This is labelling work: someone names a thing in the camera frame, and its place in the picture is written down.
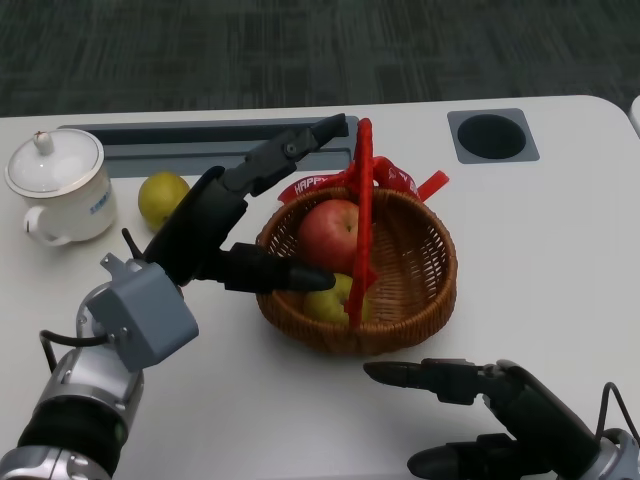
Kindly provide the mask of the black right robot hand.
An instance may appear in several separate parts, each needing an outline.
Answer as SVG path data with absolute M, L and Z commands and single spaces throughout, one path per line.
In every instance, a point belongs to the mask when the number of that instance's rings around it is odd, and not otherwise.
M 505 427 L 473 442 L 447 443 L 414 454 L 410 473 L 421 479 L 520 479 L 555 472 L 578 479 L 595 463 L 600 444 L 582 420 L 519 365 L 501 361 L 478 366 L 466 360 L 419 363 L 368 362 L 374 381 L 427 390 L 442 403 L 466 405 L 482 397 Z

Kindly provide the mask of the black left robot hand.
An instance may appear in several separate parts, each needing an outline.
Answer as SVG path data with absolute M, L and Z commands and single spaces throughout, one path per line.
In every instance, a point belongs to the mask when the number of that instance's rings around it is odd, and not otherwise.
M 212 167 L 191 188 L 144 251 L 177 285 L 212 280 L 226 289 L 268 294 L 276 290 L 325 291 L 334 274 L 295 258 L 268 253 L 256 244 L 222 243 L 246 213 L 246 195 L 257 197 L 297 170 L 297 163 L 319 150 L 346 126 L 344 114 L 302 130 L 285 130 L 251 150 L 230 169 Z

